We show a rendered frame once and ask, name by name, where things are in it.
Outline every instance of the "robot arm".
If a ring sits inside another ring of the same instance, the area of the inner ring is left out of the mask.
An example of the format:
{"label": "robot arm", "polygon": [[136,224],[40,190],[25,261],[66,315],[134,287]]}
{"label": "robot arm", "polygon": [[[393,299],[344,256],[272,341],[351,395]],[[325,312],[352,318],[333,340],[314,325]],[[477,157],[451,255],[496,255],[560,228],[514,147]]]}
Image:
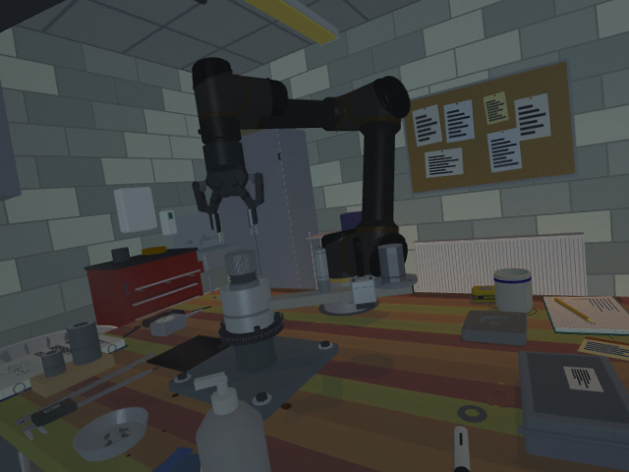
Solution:
{"label": "robot arm", "polygon": [[323,128],[360,131],[365,136],[363,220],[356,229],[323,238],[331,278],[380,275],[377,247],[408,247],[393,222],[395,134],[410,111],[410,99],[400,81],[384,77],[338,97],[324,100],[289,99],[284,85],[269,79],[234,75],[220,58],[201,59],[193,67],[193,85],[207,170],[212,190],[205,202],[199,183],[193,184],[199,211],[207,212],[216,230],[216,213],[224,197],[239,196],[257,224],[256,208],[263,202],[262,177],[256,175],[256,199],[246,190],[249,180],[241,129]]}

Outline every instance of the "red tool cabinet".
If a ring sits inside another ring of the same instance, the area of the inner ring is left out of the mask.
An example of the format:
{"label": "red tool cabinet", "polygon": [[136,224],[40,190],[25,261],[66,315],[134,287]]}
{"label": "red tool cabinet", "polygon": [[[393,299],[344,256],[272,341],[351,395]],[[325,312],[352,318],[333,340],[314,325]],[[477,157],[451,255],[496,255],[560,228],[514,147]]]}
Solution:
{"label": "red tool cabinet", "polygon": [[197,248],[133,256],[86,271],[99,325],[125,325],[203,294]]}

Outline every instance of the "bulletin board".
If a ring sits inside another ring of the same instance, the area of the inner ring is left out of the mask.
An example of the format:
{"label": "bulletin board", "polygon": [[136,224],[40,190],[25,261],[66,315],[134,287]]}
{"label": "bulletin board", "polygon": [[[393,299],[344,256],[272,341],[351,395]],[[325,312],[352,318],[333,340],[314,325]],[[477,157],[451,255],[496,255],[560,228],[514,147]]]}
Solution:
{"label": "bulletin board", "polygon": [[575,173],[566,62],[413,100],[404,121],[413,193]]}

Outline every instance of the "fluorescent light fixture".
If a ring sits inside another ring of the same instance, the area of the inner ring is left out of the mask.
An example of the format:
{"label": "fluorescent light fixture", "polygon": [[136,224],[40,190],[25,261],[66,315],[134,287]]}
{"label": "fluorescent light fixture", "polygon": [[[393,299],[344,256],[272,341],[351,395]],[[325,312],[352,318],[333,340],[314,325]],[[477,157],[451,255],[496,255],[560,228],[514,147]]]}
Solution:
{"label": "fluorescent light fixture", "polygon": [[337,28],[298,0],[245,1],[318,44],[325,44],[338,37]]}

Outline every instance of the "marker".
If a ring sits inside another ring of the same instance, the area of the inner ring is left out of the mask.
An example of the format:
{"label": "marker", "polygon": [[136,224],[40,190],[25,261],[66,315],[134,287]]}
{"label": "marker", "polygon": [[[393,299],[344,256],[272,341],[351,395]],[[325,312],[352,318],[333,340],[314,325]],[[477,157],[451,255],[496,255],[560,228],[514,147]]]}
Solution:
{"label": "marker", "polygon": [[464,426],[454,428],[454,472],[470,472],[470,444]]}
{"label": "marker", "polygon": [[572,313],[574,313],[575,315],[583,318],[586,322],[591,323],[593,325],[595,325],[595,323],[587,316],[585,316],[583,313],[581,313],[579,310],[576,310],[574,308],[572,308],[570,305],[562,302],[561,300],[559,300],[558,298],[554,299],[555,302],[557,302],[559,305],[561,305],[563,308],[567,308],[568,310],[570,310]]}

